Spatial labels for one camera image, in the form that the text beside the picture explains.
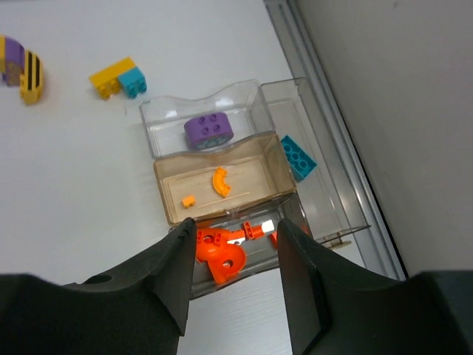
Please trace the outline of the curved light orange lego piece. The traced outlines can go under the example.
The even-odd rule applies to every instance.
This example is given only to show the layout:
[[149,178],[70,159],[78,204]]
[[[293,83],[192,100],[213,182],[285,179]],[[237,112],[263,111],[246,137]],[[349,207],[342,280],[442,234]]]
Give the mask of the curved light orange lego piece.
[[212,175],[212,186],[214,191],[221,197],[227,197],[230,194],[231,186],[225,181],[228,172],[222,167],[218,167]]

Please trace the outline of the large orange curved lego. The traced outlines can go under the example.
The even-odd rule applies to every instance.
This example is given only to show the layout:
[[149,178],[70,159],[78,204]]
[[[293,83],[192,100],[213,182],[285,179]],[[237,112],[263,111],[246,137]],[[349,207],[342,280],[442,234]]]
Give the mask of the large orange curved lego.
[[222,285],[238,275],[246,265],[247,255],[239,242],[245,239],[243,230],[219,228],[197,230],[195,259],[207,263],[214,282]]

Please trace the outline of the teal lego brick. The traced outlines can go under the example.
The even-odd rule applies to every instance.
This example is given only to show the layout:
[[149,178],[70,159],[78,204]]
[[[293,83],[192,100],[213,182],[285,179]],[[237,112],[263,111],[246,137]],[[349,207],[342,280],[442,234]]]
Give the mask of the teal lego brick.
[[281,139],[282,148],[297,183],[303,181],[316,167],[317,163],[289,135]]

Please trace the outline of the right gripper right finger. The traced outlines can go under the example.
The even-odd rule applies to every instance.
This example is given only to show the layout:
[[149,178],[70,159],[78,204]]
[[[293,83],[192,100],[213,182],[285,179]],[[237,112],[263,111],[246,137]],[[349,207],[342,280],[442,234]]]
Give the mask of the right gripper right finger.
[[472,273],[425,271],[398,281],[278,225],[294,354],[470,354]]

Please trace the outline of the purple round lego block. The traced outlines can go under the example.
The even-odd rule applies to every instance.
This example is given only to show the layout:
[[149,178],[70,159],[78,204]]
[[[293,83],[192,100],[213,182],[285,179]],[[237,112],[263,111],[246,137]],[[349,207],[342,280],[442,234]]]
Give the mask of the purple round lego block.
[[189,146],[195,150],[221,146],[234,137],[228,116],[215,112],[189,119],[184,124]]

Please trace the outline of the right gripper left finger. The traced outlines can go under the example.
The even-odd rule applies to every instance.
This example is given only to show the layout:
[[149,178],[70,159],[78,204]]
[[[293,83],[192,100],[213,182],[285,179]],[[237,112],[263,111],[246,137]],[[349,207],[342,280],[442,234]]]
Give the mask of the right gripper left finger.
[[186,331],[197,226],[84,283],[1,276],[3,354],[175,354]]

